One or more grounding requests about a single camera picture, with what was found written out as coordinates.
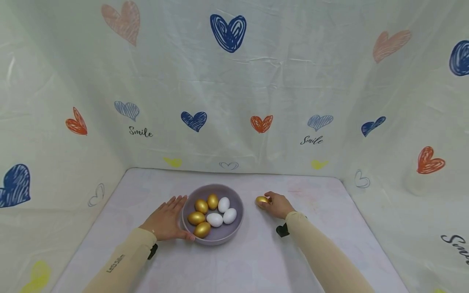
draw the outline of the left hand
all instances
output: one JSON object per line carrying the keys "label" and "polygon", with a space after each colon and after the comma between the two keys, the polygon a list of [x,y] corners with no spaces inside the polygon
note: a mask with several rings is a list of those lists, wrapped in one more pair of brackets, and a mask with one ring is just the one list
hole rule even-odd
{"label": "left hand", "polygon": [[193,234],[181,230],[178,226],[179,213],[186,200],[187,195],[171,197],[167,203],[162,203],[139,228],[153,233],[158,241],[176,238],[194,241],[196,237]]}

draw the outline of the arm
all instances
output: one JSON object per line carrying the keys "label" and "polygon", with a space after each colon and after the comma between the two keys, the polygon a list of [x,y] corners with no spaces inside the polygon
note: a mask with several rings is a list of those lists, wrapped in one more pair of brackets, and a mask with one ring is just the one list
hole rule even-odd
{"label": "arm", "polygon": [[127,293],[155,243],[153,233],[140,228],[134,229],[125,242],[116,247],[111,258],[83,293]]}
{"label": "arm", "polygon": [[157,239],[194,241],[194,235],[178,226],[178,216],[186,200],[187,196],[173,196],[167,203],[162,203],[145,223],[134,229],[124,243],[116,247],[106,265],[83,293],[128,293]]}
{"label": "arm", "polygon": [[326,293],[374,292],[348,257],[303,214],[292,211],[285,220],[290,235]]}

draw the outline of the golden egg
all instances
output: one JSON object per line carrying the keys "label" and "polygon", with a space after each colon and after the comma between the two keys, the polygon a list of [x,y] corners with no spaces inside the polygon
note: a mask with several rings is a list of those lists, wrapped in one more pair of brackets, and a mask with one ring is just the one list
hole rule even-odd
{"label": "golden egg", "polygon": [[262,203],[262,202],[270,203],[271,200],[269,198],[265,197],[265,196],[256,197],[256,205],[258,205],[258,207],[261,208],[261,209],[263,209],[263,207],[261,207],[259,204]]}
{"label": "golden egg", "polygon": [[196,201],[196,211],[203,213],[204,215],[208,212],[207,202],[203,199],[197,199]]}
{"label": "golden egg", "polygon": [[210,232],[210,224],[207,222],[203,222],[197,225],[196,229],[194,230],[194,235],[198,238],[204,238]]}
{"label": "golden egg", "polygon": [[210,210],[215,210],[218,207],[218,197],[216,194],[212,193],[207,198],[208,208]]}
{"label": "golden egg", "polygon": [[205,216],[199,211],[195,211],[187,216],[187,220],[194,226],[197,226],[200,223],[205,222]]}

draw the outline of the white table surface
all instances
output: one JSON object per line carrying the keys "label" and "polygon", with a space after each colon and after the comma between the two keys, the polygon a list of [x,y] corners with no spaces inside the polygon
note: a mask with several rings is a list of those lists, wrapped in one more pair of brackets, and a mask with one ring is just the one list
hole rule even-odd
{"label": "white table surface", "polygon": [[245,216],[236,237],[217,247],[182,240],[159,243],[135,282],[138,293],[323,292],[291,237],[280,238],[273,220],[254,204],[267,191],[292,205],[330,237],[378,293],[405,293],[389,259],[342,183],[330,177],[193,173],[130,169],[90,229],[53,292],[81,292],[116,245],[173,195],[219,183],[241,196]]}

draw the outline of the white egg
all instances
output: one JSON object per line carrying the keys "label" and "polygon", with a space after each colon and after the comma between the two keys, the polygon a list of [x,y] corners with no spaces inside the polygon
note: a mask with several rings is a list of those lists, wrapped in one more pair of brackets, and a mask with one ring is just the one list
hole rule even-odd
{"label": "white egg", "polygon": [[219,213],[212,213],[207,216],[207,222],[209,222],[212,227],[220,227],[221,224],[223,224],[223,217]]}
{"label": "white egg", "polygon": [[220,213],[226,212],[230,208],[230,200],[227,197],[222,197],[218,201],[218,211]]}
{"label": "white egg", "polygon": [[223,223],[227,225],[233,223],[236,219],[237,214],[238,213],[236,212],[235,209],[233,208],[228,209],[223,215]]}

